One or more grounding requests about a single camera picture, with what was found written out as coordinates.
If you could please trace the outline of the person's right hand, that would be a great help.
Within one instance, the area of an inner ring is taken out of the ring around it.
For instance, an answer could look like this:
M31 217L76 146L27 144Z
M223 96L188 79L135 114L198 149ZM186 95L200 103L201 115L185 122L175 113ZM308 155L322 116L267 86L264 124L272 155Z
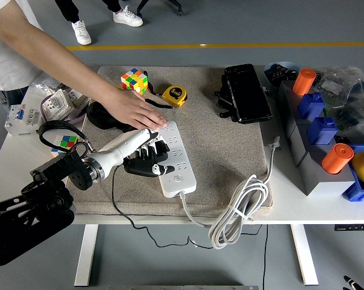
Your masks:
M113 88L99 102L118 121L136 129L160 129L166 119L135 91Z

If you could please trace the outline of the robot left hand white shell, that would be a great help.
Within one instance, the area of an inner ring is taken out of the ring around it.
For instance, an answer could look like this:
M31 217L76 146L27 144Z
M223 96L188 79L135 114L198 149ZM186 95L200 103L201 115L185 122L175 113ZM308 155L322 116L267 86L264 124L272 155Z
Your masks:
M149 129L132 130L109 142L85 161L92 169L96 182L103 181L115 166L123 166L126 172L146 177L158 177L171 173L174 166L161 165L167 160L169 147L163 137Z

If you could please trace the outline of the robot right hand black fingers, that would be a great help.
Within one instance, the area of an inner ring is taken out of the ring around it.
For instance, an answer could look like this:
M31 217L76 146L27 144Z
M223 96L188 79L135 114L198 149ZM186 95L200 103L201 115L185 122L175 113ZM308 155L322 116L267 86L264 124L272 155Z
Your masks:
M362 286L360 286L357 282L355 282L352 278L348 277L347 275L343 276L343 279L347 282L352 290L364 290Z

